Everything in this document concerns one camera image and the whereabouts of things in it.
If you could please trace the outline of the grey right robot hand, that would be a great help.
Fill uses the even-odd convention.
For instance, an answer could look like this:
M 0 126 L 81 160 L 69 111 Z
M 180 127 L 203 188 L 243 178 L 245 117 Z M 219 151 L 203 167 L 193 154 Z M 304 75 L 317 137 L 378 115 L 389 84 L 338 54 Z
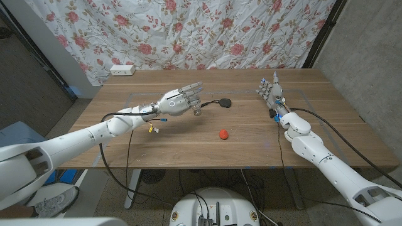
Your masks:
M 263 78 L 261 80 L 261 85 L 258 87 L 256 92 L 263 98 L 263 100 L 266 101 L 270 118 L 277 117 L 280 119 L 285 114 L 289 113 L 288 108 L 285 106 L 283 90 L 279 84 L 279 79 L 276 72 L 273 74 L 273 82 L 270 83 L 268 80 Z

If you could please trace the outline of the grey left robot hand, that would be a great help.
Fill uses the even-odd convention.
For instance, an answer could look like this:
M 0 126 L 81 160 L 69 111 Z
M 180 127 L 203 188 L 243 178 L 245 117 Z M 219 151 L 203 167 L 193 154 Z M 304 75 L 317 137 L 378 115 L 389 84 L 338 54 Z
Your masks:
M 156 103 L 157 113 L 180 116 L 187 110 L 192 109 L 194 115 L 199 116 L 201 106 L 198 93 L 203 90 L 202 84 L 202 82 L 197 82 L 167 92 Z

